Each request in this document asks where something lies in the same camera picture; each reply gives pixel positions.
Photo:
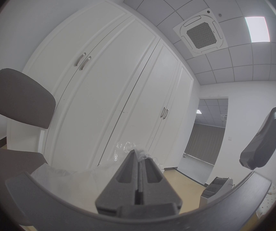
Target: air conditioner grille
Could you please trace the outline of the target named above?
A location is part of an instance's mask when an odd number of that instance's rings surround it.
[[[201,49],[217,42],[215,35],[207,22],[203,22],[187,30],[186,34],[197,49]]]

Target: ceiling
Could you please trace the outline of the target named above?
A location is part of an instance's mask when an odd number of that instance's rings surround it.
[[[200,99],[198,109],[201,114],[196,115],[195,123],[226,127],[226,121],[221,120],[221,115],[228,114],[228,99]]]
[[[276,80],[276,16],[264,0],[124,0],[124,3],[163,32],[201,85]],[[206,8],[215,14],[228,48],[193,57],[173,27]],[[271,42],[251,43],[245,16],[264,16]]]

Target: cabinet door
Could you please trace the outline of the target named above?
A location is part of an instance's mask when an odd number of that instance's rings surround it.
[[[94,48],[57,105],[44,151],[51,166],[77,171],[90,167],[117,107],[125,105],[158,41],[130,17]]]
[[[181,64],[171,97],[167,105],[167,116],[164,116],[150,147],[150,154],[158,159],[165,167],[168,155],[173,152],[174,142],[179,133],[179,128],[187,110],[193,79]]]
[[[96,47],[131,14],[104,1],[82,9],[58,25],[37,47],[23,73],[45,87],[59,102],[67,84],[78,70],[77,61]],[[8,148],[37,151],[40,129],[8,119]]]
[[[170,98],[178,65],[178,58],[160,40],[122,110],[101,163],[111,158],[117,143],[132,142],[149,149]]]

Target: door handle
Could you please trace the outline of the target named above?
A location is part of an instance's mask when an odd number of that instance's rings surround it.
[[[89,56],[87,59],[85,59],[85,60],[82,62],[80,70],[83,69],[83,67],[86,65],[86,63],[87,63],[90,59],[91,59],[91,56]]]
[[[168,109],[166,110],[165,116],[163,117],[163,119],[166,119],[167,115],[168,115]]]
[[[80,62],[80,60],[82,59],[82,57],[84,57],[86,55],[86,53],[83,53],[81,55],[81,57],[79,57],[78,61],[76,62],[75,66],[78,66],[78,63]]]
[[[164,107],[164,109],[163,109],[163,111],[162,111],[162,113],[160,115],[161,118],[164,116],[165,110],[166,110],[166,107]]]

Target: plastic bag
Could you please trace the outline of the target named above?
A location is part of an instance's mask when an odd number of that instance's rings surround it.
[[[138,161],[152,158],[134,143],[117,144],[112,158],[101,165],[85,171],[55,169],[48,164],[37,168],[31,176],[48,191],[81,209],[97,213],[95,200],[107,186],[113,175],[131,150],[135,150]]]

